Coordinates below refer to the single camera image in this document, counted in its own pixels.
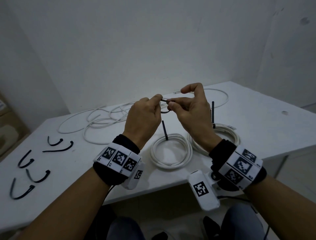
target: cardboard box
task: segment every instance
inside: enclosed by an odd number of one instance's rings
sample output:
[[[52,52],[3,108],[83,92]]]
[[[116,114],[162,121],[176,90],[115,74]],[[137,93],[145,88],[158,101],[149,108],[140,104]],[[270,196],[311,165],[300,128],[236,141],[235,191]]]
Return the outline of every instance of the cardboard box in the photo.
[[[7,101],[0,94],[0,116],[10,112],[10,108],[8,107]]]
[[[28,128],[13,112],[0,117],[0,156],[29,133]]]

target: person's right hand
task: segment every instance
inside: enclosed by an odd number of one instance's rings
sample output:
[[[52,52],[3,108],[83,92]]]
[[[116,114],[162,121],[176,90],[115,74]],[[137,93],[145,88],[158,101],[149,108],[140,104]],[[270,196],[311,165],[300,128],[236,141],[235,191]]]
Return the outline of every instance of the person's right hand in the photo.
[[[194,98],[168,99],[168,110],[174,111],[194,141],[210,152],[222,139],[213,130],[210,105],[203,85],[193,83],[181,89],[181,93],[189,92],[194,92]]]

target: forearm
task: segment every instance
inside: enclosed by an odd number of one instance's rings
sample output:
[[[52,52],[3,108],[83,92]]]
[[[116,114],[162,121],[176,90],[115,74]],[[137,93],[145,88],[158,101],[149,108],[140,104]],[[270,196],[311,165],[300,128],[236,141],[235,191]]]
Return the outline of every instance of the forearm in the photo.
[[[316,204],[267,176],[245,191],[280,239],[316,239]]]
[[[83,239],[109,186],[90,168],[52,202],[18,239]]]

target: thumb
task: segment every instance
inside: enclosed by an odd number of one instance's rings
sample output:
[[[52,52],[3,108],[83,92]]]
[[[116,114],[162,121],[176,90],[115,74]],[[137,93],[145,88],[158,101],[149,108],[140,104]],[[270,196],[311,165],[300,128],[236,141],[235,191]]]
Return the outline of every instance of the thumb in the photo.
[[[182,112],[185,112],[185,110],[178,103],[169,102],[168,106],[172,111],[176,113],[177,116]]]

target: white wall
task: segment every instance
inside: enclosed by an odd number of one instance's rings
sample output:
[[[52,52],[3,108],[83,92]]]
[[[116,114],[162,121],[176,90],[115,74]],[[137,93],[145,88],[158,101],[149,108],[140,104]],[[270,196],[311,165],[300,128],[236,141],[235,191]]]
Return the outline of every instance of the white wall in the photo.
[[[277,0],[256,90],[299,107],[316,102],[315,0]]]
[[[0,1],[0,91],[31,131],[69,113],[5,1]]]
[[[200,81],[255,87],[275,1],[10,0],[70,112]]]

